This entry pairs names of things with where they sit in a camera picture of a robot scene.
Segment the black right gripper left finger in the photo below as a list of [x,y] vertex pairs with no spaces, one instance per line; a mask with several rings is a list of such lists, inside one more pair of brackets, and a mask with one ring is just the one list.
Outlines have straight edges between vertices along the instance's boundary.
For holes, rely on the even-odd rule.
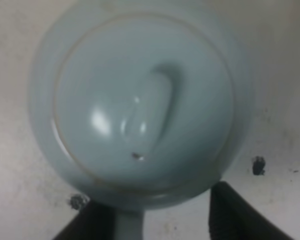
[[116,210],[113,207],[89,201],[78,215],[54,240],[113,240]]

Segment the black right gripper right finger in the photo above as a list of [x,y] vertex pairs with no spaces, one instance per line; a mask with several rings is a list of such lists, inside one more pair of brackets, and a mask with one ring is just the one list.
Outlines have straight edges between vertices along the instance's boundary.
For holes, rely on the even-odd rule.
[[208,231],[212,240],[290,240],[227,182],[210,189]]

